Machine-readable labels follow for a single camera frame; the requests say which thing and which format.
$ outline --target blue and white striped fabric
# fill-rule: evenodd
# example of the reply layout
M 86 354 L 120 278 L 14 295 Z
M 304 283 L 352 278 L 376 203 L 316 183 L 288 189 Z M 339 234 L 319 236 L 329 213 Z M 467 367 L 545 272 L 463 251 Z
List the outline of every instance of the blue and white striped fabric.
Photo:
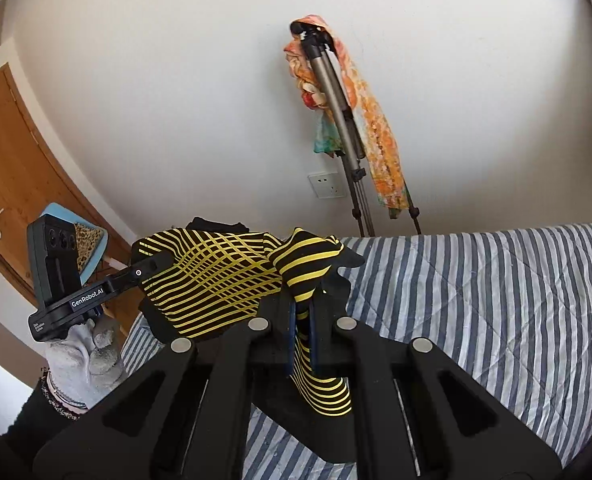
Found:
M 592 434 L 592 224 L 491 234 L 346 238 L 348 313 L 380 335 L 428 337 L 568 463 Z M 132 372 L 161 348 L 139 317 Z M 245 480 L 356 478 L 258 409 Z

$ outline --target hand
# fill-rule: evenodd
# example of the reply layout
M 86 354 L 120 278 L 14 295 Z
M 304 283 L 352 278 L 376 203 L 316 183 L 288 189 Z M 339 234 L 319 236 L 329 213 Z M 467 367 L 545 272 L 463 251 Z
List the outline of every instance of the hand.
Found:
M 66 339 L 48 343 L 47 386 L 71 411 L 84 413 L 124 380 L 117 328 L 116 320 L 102 316 L 74 325 Z

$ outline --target metal screw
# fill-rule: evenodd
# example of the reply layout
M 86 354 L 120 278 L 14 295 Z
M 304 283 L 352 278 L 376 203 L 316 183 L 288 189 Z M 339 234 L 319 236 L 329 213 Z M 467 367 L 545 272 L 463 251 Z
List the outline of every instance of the metal screw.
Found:
M 420 352 L 421 354 L 426 354 L 433 348 L 433 343 L 429 341 L 429 339 L 419 337 L 418 339 L 413 340 L 412 347 L 417 352 Z
M 358 322 L 353 317 L 339 317 L 336 319 L 336 326 L 342 330 L 353 330 Z
M 269 326 L 269 321 L 267 321 L 264 317 L 254 317 L 253 319 L 249 320 L 247 326 L 252 330 L 260 332 Z
M 186 337 L 179 337 L 172 341 L 172 350 L 176 352 L 176 354 L 185 353 L 189 349 L 191 349 L 191 341 Z

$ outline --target colorful scarf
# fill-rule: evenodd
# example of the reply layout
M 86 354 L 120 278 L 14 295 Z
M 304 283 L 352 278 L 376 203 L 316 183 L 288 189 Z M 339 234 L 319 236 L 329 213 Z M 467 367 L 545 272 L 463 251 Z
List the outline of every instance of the colorful scarf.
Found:
M 358 73 L 345 45 L 325 21 L 315 14 L 310 14 L 297 21 L 316 25 L 332 36 L 333 46 L 341 67 L 341 78 L 361 136 L 371 177 L 378 192 L 378 201 L 389 208 L 390 218 L 397 218 L 402 209 L 409 208 L 407 189 L 400 167 L 396 139 L 391 133 L 380 105 L 371 94 L 365 80 Z M 325 94 L 320 91 L 316 76 L 301 47 L 300 36 L 294 35 L 293 40 L 285 47 L 284 51 L 287 53 L 289 71 L 297 79 L 302 100 L 312 110 L 319 108 L 323 111 L 314 143 L 314 151 L 333 156 L 333 152 L 342 149 L 342 143 L 333 123 L 331 110 L 327 107 Z

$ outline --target leopard print cushion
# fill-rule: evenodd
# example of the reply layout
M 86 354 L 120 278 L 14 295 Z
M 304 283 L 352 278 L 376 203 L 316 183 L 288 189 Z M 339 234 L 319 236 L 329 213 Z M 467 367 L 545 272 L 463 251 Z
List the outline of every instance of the leopard print cushion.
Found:
M 82 272 L 93 251 L 98 247 L 103 232 L 99 228 L 91 228 L 82 224 L 74 224 L 76 227 L 76 244 L 78 245 L 78 272 Z

